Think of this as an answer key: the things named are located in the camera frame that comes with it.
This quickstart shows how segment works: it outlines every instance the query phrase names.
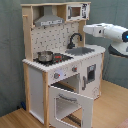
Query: knob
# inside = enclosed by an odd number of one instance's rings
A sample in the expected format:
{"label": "knob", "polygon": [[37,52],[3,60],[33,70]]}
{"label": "knob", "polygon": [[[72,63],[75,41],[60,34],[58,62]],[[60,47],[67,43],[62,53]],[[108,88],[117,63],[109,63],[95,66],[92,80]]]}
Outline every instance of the knob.
{"label": "knob", "polygon": [[55,73],[55,74],[54,74],[54,78],[55,78],[55,79],[58,79],[59,77],[60,77],[60,74],[58,74],[58,73]]}
{"label": "knob", "polygon": [[73,71],[73,72],[77,72],[77,67],[73,67],[73,68],[72,68],[72,71]]}

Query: floor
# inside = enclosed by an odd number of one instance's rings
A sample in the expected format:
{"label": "floor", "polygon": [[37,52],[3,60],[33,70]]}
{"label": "floor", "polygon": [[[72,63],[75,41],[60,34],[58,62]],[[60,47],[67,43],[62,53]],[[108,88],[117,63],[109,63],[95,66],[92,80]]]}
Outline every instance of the floor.
{"label": "floor", "polygon": [[[80,117],[81,110],[74,113]],[[102,81],[102,96],[94,101],[93,128],[115,128],[128,118],[128,89]],[[0,118],[0,128],[44,128],[23,109]]]}

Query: backsplash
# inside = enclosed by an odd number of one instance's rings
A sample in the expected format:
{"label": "backsplash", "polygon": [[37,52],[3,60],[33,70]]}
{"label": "backsplash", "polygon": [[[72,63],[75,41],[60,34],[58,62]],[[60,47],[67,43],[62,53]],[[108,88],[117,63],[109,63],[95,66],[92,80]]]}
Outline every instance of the backsplash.
{"label": "backsplash", "polygon": [[[35,27],[31,31],[34,58],[37,58],[37,52],[44,50],[66,50],[72,34],[78,33],[78,27],[79,22]],[[78,36],[73,38],[73,43],[78,46]]]}

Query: play kitchen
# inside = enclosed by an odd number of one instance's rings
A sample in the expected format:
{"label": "play kitchen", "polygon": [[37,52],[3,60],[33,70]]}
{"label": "play kitchen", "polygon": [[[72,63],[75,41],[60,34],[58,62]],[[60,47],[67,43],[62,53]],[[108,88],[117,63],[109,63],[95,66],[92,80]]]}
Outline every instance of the play kitchen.
{"label": "play kitchen", "polygon": [[90,2],[22,5],[26,108],[46,128],[91,128],[105,49],[85,45],[89,12]]}

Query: door handle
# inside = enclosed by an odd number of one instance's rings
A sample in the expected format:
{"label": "door handle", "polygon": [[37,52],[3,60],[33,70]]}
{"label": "door handle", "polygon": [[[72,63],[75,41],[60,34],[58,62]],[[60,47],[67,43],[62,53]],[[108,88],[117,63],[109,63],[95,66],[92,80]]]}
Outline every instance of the door handle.
{"label": "door handle", "polygon": [[72,17],[72,7],[68,6],[68,10],[70,10],[70,15],[68,16],[68,19],[71,19],[71,17]]}
{"label": "door handle", "polygon": [[59,96],[62,98],[62,99],[65,99],[65,100],[69,100],[69,101],[77,101],[76,98],[69,98],[67,96],[64,96],[63,94],[59,94]]}
{"label": "door handle", "polygon": [[84,87],[82,87],[82,90],[85,90],[86,88],[86,77],[85,76],[83,76],[83,80],[84,80]]}

